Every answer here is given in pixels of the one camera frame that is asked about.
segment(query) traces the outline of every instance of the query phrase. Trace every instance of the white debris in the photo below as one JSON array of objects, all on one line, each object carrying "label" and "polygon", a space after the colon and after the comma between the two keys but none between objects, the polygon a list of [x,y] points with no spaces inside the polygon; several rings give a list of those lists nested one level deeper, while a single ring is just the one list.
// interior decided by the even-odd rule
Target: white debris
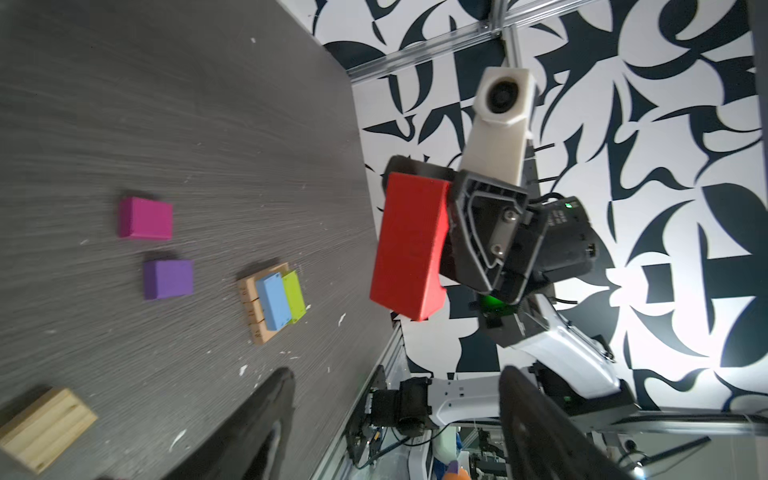
[{"label": "white debris", "polygon": [[170,444],[170,448],[168,449],[169,452],[174,449],[174,445],[176,445],[176,442],[181,440],[181,437],[183,437],[185,433],[187,433],[186,429],[182,430],[178,435],[176,435],[176,438]]}]

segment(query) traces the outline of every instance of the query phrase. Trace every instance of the blue object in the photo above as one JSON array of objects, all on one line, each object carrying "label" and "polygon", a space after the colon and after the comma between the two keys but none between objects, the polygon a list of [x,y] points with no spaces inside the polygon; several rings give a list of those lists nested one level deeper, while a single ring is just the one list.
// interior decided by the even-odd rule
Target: blue object
[{"label": "blue object", "polygon": [[283,328],[290,321],[291,315],[280,272],[258,279],[256,291],[259,293],[261,308],[264,310],[266,329],[276,332]]}]

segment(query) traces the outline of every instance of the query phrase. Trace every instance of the black and white patterned wall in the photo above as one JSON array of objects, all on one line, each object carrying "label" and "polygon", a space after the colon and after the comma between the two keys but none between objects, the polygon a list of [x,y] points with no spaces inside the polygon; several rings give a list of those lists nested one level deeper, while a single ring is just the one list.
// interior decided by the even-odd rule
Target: black and white patterned wall
[{"label": "black and white patterned wall", "polygon": [[[283,3],[313,4],[294,15],[311,15],[302,22],[345,66],[488,7]],[[541,190],[578,196],[603,243],[593,273],[557,285],[579,304],[558,308],[610,340],[646,409],[767,407],[768,194],[746,2],[603,0],[521,28],[518,42],[538,85],[538,176],[553,178]],[[503,61],[489,41],[354,86],[377,228],[388,159],[459,167],[482,70]],[[428,322],[403,323],[412,371],[466,378],[532,361],[477,333],[467,295],[449,286]]]}]

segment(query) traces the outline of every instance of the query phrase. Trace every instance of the bolt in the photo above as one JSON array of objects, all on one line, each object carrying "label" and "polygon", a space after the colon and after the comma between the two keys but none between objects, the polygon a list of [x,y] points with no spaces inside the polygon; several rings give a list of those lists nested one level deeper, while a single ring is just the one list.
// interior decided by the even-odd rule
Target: bolt
[{"label": "bolt", "polygon": [[517,219],[518,219],[518,216],[515,215],[515,211],[514,210],[509,209],[509,208],[507,210],[504,210],[504,213],[502,214],[502,220],[503,221],[505,221],[507,223],[512,223],[512,222],[514,222]]}]

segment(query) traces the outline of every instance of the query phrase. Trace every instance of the natural wood block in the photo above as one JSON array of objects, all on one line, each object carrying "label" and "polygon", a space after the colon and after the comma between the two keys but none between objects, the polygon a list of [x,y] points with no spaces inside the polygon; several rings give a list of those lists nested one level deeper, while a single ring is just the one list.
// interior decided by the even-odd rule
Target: natural wood block
[{"label": "natural wood block", "polygon": [[264,321],[264,310],[261,308],[261,301],[255,299],[253,302],[244,303],[245,312],[248,315],[248,323],[258,323]]},{"label": "natural wood block", "polygon": [[238,280],[237,289],[240,291],[240,302],[251,303],[259,298],[259,293],[256,291],[256,281],[275,272],[280,272],[284,276],[287,275],[290,272],[288,263],[272,266]]},{"label": "natural wood block", "polygon": [[266,322],[251,323],[249,327],[250,332],[253,334],[253,343],[257,345],[263,345],[280,332],[279,330],[277,332],[267,330]]},{"label": "natural wood block", "polygon": [[40,473],[96,418],[70,389],[51,389],[0,428],[0,449]]}]

